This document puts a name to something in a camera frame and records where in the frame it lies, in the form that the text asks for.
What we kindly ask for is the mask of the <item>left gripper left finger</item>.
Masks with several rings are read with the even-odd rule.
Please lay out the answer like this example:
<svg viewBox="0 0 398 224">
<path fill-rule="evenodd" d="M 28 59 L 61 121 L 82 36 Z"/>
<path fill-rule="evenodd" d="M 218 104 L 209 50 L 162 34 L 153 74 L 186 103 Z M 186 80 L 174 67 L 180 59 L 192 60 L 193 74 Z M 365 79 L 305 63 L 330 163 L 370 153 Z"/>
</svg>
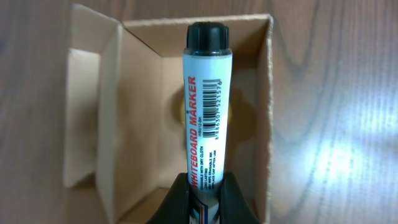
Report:
<svg viewBox="0 0 398 224">
<path fill-rule="evenodd" d="M 187 173 L 180 173 L 147 224 L 189 224 L 189 209 L 190 186 Z"/>
</svg>

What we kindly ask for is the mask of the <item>black capped marker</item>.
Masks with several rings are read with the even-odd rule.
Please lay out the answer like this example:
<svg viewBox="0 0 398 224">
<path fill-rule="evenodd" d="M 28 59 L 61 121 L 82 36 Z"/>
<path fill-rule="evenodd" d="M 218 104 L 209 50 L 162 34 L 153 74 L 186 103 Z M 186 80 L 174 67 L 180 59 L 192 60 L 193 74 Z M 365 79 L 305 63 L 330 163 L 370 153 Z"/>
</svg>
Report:
<svg viewBox="0 0 398 224">
<path fill-rule="evenodd" d="M 219 223 L 233 53 L 220 22 L 188 26 L 183 53 L 190 223 Z"/>
</svg>

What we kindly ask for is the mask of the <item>cardboard box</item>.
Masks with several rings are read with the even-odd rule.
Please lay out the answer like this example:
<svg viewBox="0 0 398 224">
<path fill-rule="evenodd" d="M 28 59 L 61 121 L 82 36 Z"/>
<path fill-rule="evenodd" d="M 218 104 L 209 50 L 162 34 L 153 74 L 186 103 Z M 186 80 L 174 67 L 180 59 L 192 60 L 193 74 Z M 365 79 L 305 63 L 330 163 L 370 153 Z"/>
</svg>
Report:
<svg viewBox="0 0 398 224">
<path fill-rule="evenodd" d="M 233 51 L 226 167 L 257 220 L 268 223 L 273 19 L 212 21 L 229 27 Z M 148 221 L 187 169 L 182 54 L 194 22 L 119 22 L 72 6 L 63 184 L 93 175 L 109 223 Z"/>
</svg>

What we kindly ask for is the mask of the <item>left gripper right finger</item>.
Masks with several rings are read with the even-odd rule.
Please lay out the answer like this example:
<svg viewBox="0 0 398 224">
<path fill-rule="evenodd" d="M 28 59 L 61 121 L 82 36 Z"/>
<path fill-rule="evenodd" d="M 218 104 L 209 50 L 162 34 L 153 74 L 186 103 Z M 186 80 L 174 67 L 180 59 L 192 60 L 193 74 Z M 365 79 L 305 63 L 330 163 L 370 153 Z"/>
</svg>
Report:
<svg viewBox="0 0 398 224">
<path fill-rule="evenodd" d="M 224 173 L 220 188 L 220 224 L 259 224 L 230 171 Z"/>
</svg>

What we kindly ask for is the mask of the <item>yellow tape roll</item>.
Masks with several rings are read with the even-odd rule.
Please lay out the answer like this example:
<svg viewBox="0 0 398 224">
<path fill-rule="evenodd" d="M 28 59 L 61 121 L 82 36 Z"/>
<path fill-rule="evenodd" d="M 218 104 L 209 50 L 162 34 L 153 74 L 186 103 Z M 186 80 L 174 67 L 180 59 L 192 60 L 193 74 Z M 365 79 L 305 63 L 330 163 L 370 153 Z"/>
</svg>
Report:
<svg viewBox="0 0 398 224">
<path fill-rule="evenodd" d="M 181 104 L 180 104 L 180 122 L 182 124 L 185 124 L 185 100 L 183 99 Z M 232 113 L 232 106 L 231 104 L 229 104 L 228 106 L 228 123 L 231 122 L 233 117 L 233 113 Z"/>
</svg>

